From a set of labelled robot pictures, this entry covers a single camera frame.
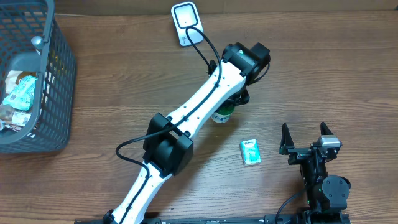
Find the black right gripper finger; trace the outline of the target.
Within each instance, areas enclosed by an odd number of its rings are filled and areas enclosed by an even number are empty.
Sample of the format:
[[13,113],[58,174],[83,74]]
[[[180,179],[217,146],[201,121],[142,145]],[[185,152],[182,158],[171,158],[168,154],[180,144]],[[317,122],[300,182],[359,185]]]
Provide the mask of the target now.
[[320,132],[322,136],[333,135],[325,122],[320,123]]
[[281,142],[280,142],[280,147],[279,147],[279,154],[281,155],[288,155],[289,151],[293,149],[294,142],[292,140],[292,137],[290,135],[289,128],[286,123],[282,125],[282,136],[281,136]]

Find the green lid jar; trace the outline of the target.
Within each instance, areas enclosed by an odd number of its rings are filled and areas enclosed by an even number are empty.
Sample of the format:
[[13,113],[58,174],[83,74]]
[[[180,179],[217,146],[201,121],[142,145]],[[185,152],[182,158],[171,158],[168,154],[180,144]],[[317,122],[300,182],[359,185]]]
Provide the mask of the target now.
[[234,106],[220,106],[212,115],[211,118],[216,123],[226,123],[234,112]]

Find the teal Kleenex tissue pack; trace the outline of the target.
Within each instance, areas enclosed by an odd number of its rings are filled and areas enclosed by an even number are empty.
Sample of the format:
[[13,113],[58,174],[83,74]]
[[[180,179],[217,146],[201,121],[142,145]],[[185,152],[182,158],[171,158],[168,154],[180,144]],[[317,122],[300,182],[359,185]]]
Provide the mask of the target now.
[[261,155],[259,151],[257,139],[249,139],[240,143],[243,164],[252,166],[261,163]]

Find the silver capped amber bottle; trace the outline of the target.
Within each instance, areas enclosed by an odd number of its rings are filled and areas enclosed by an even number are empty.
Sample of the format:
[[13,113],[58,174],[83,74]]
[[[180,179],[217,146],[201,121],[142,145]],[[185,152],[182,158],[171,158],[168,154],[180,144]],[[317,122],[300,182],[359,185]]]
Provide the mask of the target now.
[[40,36],[35,36],[35,37],[31,38],[30,41],[36,50],[41,51],[43,49],[44,40]]

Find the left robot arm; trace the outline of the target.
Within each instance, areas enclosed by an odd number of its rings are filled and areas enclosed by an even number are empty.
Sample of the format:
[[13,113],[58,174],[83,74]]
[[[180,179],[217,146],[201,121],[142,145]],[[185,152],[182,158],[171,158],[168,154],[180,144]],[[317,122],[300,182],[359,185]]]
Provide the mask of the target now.
[[230,116],[234,107],[249,102],[247,87],[259,81],[271,56],[261,43],[248,49],[237,42],[229,44],[217,59],[219,64],[209,79],[187,102],[167,116],[157,113],[146,135],[137,138],[144,142],[141,171],[123,202],[104,215],[103,223],[141,223],[164,182],[191,160],[197,132],[221,110]]

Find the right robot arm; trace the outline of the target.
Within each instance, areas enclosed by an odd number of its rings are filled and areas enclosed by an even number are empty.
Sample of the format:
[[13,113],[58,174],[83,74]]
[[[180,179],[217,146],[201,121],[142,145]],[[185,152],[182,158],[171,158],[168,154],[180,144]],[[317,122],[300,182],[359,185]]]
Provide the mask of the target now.
[[299,165],[304,188],[288,198],[278,209],[275,223],[282,221],[283,208],[300,197],[307,195],[307,204],[287,221],[289,223],[350,223],[347,209],[351,183],[342,176],[329,175],[326,163],[337,158],[342,142],[330,131],[328,126],[320,124],[320,137],[309,147],[295,147],[288,126],[282,125],[279,154],[288,155],[288,164]]

